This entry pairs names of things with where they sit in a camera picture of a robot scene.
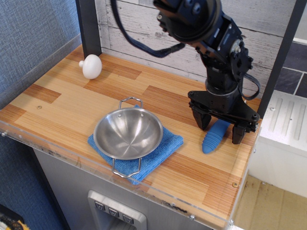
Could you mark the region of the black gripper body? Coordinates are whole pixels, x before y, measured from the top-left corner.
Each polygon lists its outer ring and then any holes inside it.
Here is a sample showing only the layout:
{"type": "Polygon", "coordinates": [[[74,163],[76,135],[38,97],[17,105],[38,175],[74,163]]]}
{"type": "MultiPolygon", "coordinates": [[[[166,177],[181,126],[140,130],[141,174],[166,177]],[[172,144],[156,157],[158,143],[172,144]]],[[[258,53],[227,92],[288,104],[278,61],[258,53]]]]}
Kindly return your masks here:
{"type": "Polygon", "coordinates": [[[258,128],[259,114],[249,107],[238,91],[225,95],[215,95],[208,91],[190,91],[189,106],[207,107],[209,114],[232,124],[246,123],[247,132],[258,128]]]}

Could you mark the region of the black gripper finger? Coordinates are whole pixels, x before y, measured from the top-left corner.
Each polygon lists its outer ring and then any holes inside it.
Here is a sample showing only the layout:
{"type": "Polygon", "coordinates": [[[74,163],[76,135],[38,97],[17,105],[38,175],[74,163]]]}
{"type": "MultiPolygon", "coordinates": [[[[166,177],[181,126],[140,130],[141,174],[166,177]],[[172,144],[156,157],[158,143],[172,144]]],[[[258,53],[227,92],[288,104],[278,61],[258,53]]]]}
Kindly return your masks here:
{"type": "Polygon", "coordinates": [[[212,118],[212,116],[209,114],[208,108],[203,106],[192,106],[191,109],[198,127],[202,130],[205,130],[212,118]]]}
{"type": "Polygon", "coordinates": [[[237,123],[233,126],[233,136],[232,136],[232,143],[233,144],[240,144],[242,139],[246,134],[247,125],[246,123],[237,123]]]}

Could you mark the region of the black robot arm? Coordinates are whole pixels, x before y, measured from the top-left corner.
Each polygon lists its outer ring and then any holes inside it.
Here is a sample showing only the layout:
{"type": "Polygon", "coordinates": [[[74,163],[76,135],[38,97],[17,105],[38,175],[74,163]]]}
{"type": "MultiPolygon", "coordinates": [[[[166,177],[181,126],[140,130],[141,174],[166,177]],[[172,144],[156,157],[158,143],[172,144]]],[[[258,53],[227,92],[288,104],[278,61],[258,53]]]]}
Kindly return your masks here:
{"type": "Polygon", "coordinates": [[[233,124],[232,142],[256,131],[260,116],[246,105],[253,96],[243,94],[243,81],[259,81],[249,75],[252,57],[242,33],[224,14],[219,0],[156,0],[162,29],[177,41],[192,46],[206,67],[204,91],[190,91],[190,108],[201,129],[216,117],[233,124]]]}

